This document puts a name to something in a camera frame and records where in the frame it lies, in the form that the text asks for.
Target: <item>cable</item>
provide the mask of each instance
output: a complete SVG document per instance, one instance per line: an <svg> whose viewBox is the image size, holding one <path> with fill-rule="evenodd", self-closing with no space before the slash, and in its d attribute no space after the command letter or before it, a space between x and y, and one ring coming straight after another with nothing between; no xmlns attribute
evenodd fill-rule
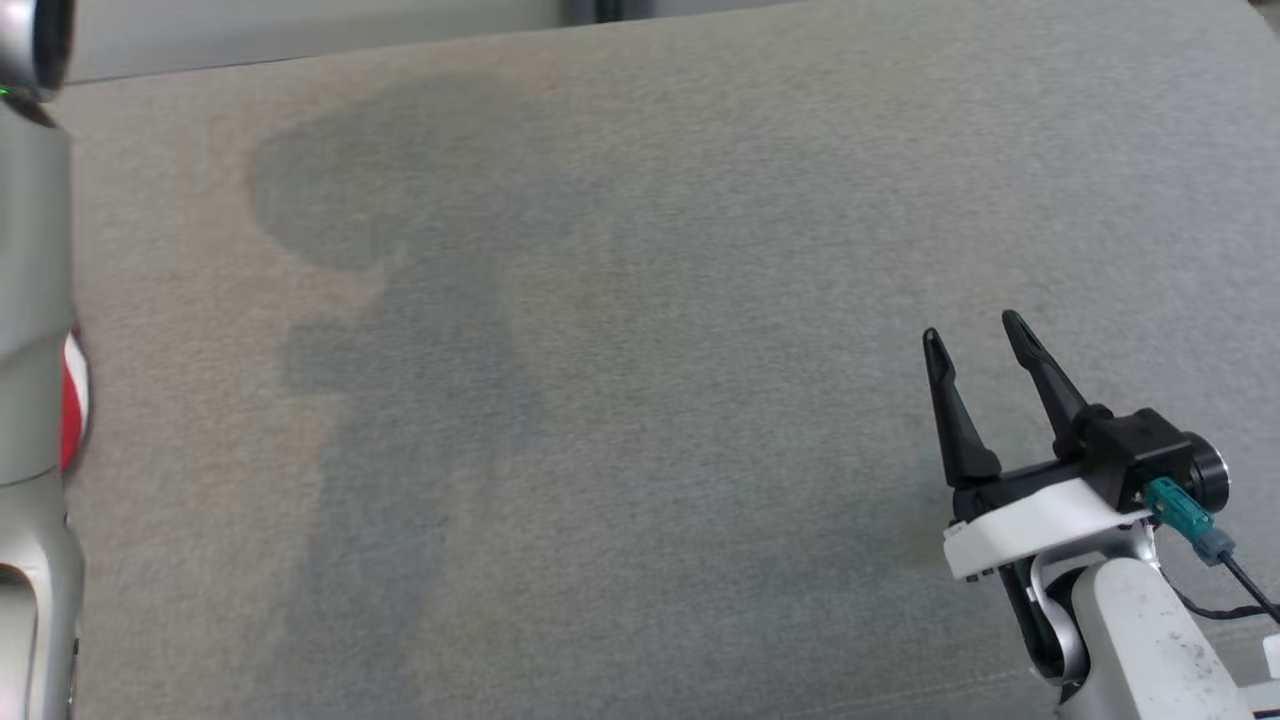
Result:
<svg viewBox="0 0 1280 720"><path fill-rule="evenodd" d="M1206 565L1211 568L1219 564L1226 565L1231 575L1244 585L1244 589L1253 596L1253 600L1258 601L1256 606L1247 605L1234 610L1204 610L1179 592L1169 579L1169 575L1165 575L1165 582L1174 589L1178 600L1181 601L1187 610L1210 620L1235 620L1254 615L1270 615L1272 620L1280 623L1280 607L1267 598L1262 588L1235 561L1235 556L1233 555L1235 541L1231 539L1231 536L1213 527L1213 516L1210 512L1169 478L1156 478L1146 489L1143 500L1157 525L1169 525L1178 530L1178 534L1190 541L1196 555Z"/></svg>
<svg viewBox="0 0 1280 720"><path fill-rule="evenodd" d="M1270 615L1276 623L1280 623L1280 607L1276 607L1276 603L1271 602L1267 593L1262 592L1262 588L1253 582L1253 578L1251 578L1244 569L1240 568L1239 562L1235 561L1235 557L1231 556L1229 551L1222 551L1222 553L1219 555L1219 559L1221 559L1222 565L1226 565L1226 569L1235 575L1235 579L1244 585L1244 589L1253 596L1253 600L1258 601L1258 605L1266 610L1267 615Z"/></svg>
<svg viewBox="0 0 1280 720"><path fill-rule="evenodd" d="M1240 607L1233 607L1231 610L1206 610L1196 605L1192 598L1183 594L1183 592L1174 585L1174 580L1169 578L1164 568L1160 569L1160 574L1164 575L1165 582L1169 583L1174 594L1178 596L1179 602L1183 603L1183 607L1185 607L1189 612L1204 618L1206 620L1240 620L1243 618L1256 618L1258 615L1267 614L1266 609L1261 605L1242 605Z"/></svg>

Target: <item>gray upholstery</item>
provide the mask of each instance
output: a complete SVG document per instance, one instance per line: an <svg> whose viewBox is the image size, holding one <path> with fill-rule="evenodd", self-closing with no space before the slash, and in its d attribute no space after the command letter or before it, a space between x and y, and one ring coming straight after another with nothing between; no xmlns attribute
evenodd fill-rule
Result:
<svg viewBox="0 0 1280 720"><path fill-rule="evenodd" d="M1280 47L1244 3L804 3L58 111L86 719L1048 717L941 551L925 327L1006 466L1048 456L1005 307L1222 447L1280 592ZM1211 628L1240 680L1263 629Z"/></svg>

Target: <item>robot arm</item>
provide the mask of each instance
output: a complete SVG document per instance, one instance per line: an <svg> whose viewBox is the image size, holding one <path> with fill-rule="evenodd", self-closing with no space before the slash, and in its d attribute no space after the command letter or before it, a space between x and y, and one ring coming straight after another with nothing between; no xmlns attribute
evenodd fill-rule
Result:
<svg viewBox="0 0 1280 720"><path fill-rule="evenodd" d="M1000 573L1037 673L1061 688L1062 717L1254 717L1249 698L1262 696L1236 687L1156 556L1153 530L1167 523L1206 562L1231 562L1234 544L1211 516L1230 491L1221 456L1155 410L1116 418L1087 404L1018 313L1005 311L1004 323L1050 416L1056 459L1002 471L956 391L942 338L924 333L952 488L943 541L952 574ZM1075 566L1050 580L1059 564ZM1260 612L1280 616L1260 602Z"/></svg>
<svg viewBox="0 0 1280 720"><path fill-rule="evenodd" d="M70 714L84 561L59 447L72 325L70 0L0 0L0 720Z"/></svg>

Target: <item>black cable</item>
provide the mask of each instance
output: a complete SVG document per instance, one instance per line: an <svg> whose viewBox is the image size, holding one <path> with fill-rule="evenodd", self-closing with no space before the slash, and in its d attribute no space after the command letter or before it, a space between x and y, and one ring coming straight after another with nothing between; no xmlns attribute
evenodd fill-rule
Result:
<svg viewBox="0 0 1280 720"><path fill-rule="evenodd" d="M1254 618L1267 614L1261 605L1242 605L1240 607L1233 607L1231 610L1204 610L1174 585L1174 582L1169 579L1167 574L1165 574L1164 568L1161 568L1160 574L1165 577L1165 582L1169 583L1174 594L1176 594L1178 600L1183 603L1183 607L1207 620L1239 620L1242 618Z"/></svg>
<svg viewBox="0 0 1280 720"><path fill-rule="evenodd" d="M1280 607L1276 607L1276 603L1271 602L1267 593L1262 592L1262 588L1253 582L1253 578L1251 578L1244 569L1240 568L1240 565L1235 561L1235 557L1233 557L1230 552L1222 552L1217 556L1217 559L1222 561L1222 565L1226 565L1226 569L1230 570L1231 574L1235 575L1235 579L1244 585L1244 589L1253 596L1253 600L1258 601L1258 605L1266 610L1267 615L1270 615L1276 623L1280 623Z"/></svg>

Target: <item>teal connector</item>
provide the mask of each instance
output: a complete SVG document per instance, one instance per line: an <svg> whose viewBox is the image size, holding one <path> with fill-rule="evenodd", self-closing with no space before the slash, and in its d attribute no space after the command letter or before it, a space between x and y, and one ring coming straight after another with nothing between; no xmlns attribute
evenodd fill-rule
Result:
<svg viewBox="0 0 1280 720"><path fill-rule="evenodd" d="M1213 527L1213 516L1169 478L1156 478L1148 483L1144 500L1156 520L1192 542Z"/></svg>
<svg viewBox="0 0 1280 720"><path fill-rule="evenodd" d="M1231 536L1213 527L1213 516L1169 478L1156 478L1147 484L1147 510L1160 523L1178 530L1192 543L1206 565L1217 565L1222 555L1235 550Z"/></svg>

